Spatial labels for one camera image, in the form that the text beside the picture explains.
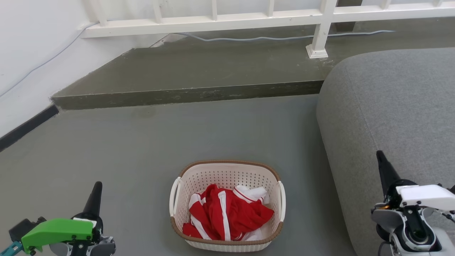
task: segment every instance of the gray concrete floor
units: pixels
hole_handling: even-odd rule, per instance
[[[60,113],[0,153],[0,248],[23,218],[80,212],[100,180],[116,255],[230,255],[180,239],[168,196],[188,163],[240,159],[274,167],[288,202],[278,238],[248,255],[353,256],[316,102],[305,95]],[[51,255],[49,248],[41,255]]]

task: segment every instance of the gray fabric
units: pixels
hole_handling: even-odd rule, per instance
[[[455,185],[455,48],[362,54],[322,86],[318,123],[349,236],[358,256],[377,252],[370,209],[382,200],[376,150],[402,178]],[[432,215],[430,224],[455,225]]]

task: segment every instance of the blue part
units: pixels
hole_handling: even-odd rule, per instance
[[[23,250],[24,246],[20,242],[15,241],[6,250],[2,251],[0,256],[14,256]]]

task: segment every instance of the white railing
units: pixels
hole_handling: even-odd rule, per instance
[[[246,28],[316,24],[313,43],[306,47],[310,58],[325,58],[325,42],[334,22],[393,20],[455,16],[455,1],[434,0],[432,3],[391,4],[336,7],[337,0],[322,0],[319,9],[274,11],[268,0],[266,13],[217,13],[217,0],[212,0],[211,16],[163,18],[159,0],[151,0],[155,19],[108,21],[100,0],[90,0],[99,24],[87,28],[82,37],[127,36],[159,33],[217,31]]]

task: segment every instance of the concrete step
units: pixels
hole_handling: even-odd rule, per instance
[[[52,97],[62,110],[273,97],[319,92],[335,64],[361,53],[455,47],[455,18],[357,22],[369,36],[330,37],[329,58],[308,59],[312,39],[213,41],[184,38],[133,49]],[[204,38],[313,35],[315,26],[194,33]]]

